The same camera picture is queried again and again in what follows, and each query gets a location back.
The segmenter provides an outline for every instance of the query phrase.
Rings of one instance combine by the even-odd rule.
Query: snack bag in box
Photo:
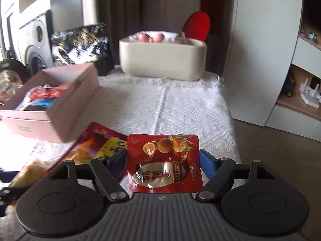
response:
[[[131,134],[127,138],[130,192],[198,192],[203,187],[195,135]]]

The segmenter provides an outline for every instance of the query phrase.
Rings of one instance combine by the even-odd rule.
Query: bed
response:
[[[222,95],[224,86],[217,75],[205,72],[200,80],[185,82],[133,77],[118,67],[109,75],[99,77],[99,82],[100,88],[79,116],[67,143],[14,135],[0,121],[0,167],[17,171],[35,158],[52,165],[92,121],[125,135],[196,134],[200,148],[217,158],[241,162],[232,118]],[[128,191],[128,178],[124,178],[121,185]],[[12,211],[8,207],[9,215],[0,218],[0,228],[6,235],[4,240],[15,240],[21,235]]]

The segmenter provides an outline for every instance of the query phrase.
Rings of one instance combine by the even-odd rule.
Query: open box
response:
[[[42,84],[64,83],[71,85],[47,111],[14,110],[31,88]],[[63,142],[98,87],[97,70],[93,63],[40,70],[0,108],[0,122],[6,123],[15,134]]]

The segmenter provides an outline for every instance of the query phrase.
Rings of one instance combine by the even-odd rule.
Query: yellow food package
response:
[[[126,148],[126,141],[121,140],[118,137],[112,137],[100,148],[97,152],[95,158],[99,158],[101,156],[112,156],[115,152],[120,151],[121,149]]]

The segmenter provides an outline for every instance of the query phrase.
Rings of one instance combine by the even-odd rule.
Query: red candy wrapper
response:
[[[60,94],[68,89],[71,83],[64,83],[60,85],[53,85],[52,87],[36,87],[30,92],[29,98],[30,102],[33,102],[37,99],[48,99],[48,98],[57,98]]]
[[[76,165],[87,164],[101,156],[112,156],[126,148],[127,136],[92,122],[78,137],[75,144],[51,168],[64,160],[72,159]]]
[[[198,192],[203,187],[195,135],[131,134],[127,138],[130,192]]]

